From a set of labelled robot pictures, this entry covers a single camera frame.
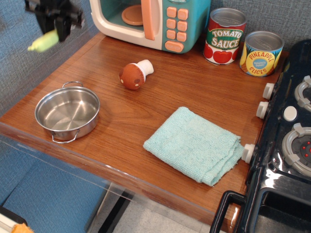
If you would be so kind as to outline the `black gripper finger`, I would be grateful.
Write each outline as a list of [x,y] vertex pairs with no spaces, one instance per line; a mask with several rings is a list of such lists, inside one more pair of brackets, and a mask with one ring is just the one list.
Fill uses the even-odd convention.
[[55,20],[55,26],[60,42],[64,42],[70,35],[71,31],[71,20],[68,17],[58,17]]
[[55,29],[54,20],[43,14],[35,14],[38,24],[43,34],[46,34]]

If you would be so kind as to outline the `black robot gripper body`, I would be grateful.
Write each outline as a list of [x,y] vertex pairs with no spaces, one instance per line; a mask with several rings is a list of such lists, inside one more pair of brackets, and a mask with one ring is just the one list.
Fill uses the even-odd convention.
[[58,17],[68,17],[73,25],[82,27],[83,11],[69,0],[25,0],[25,10],[43,14],[54,21]]

